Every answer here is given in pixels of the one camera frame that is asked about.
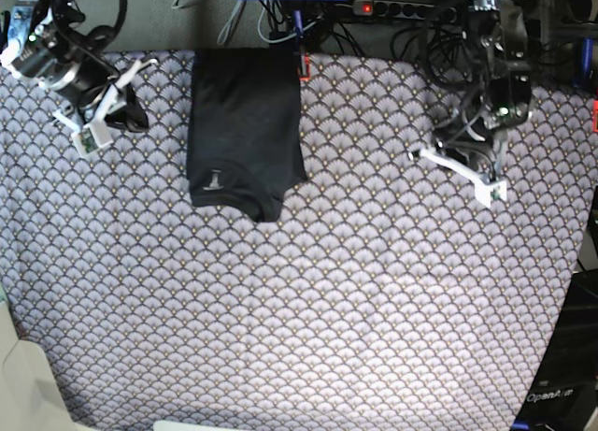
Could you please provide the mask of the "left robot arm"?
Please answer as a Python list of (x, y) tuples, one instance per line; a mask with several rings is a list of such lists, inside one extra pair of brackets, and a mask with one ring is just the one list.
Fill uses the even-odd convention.
[(532, 66), (520, 0), (442, 0), (418, 35), (430, 82), (462, 100), (428, 146), (409, 154), (467, 179), (488, 208), (507, 198), (508, 132), (531, 116)]

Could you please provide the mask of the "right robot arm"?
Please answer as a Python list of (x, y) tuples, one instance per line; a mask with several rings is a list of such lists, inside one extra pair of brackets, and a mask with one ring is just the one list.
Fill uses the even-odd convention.
[(120, 71), (101, 55), (124, 25), (128, 0), (118, 1), (115, 23), (87, 34), (76, 29), (86, 20), (76, 0), (17, 0), (4, 16), (1, 66), (13, 78), (32, 81), (65, 100), (52, 116), (70, 131), (84, 158), (110, 145), (114, 130), (149, 130), (132, 82), (157, 59), (135, 60)]

